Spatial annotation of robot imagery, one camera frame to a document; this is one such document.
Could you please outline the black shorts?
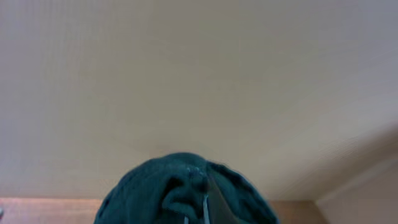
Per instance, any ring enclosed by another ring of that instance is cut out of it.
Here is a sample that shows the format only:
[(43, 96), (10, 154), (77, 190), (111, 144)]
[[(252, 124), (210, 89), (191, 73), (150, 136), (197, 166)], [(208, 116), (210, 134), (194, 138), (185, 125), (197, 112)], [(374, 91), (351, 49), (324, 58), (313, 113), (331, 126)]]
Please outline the black shorts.
[(279, 219), (241, 174), (179, 152), (125, 174), (103, 200), (94, 223), (278, 224)]

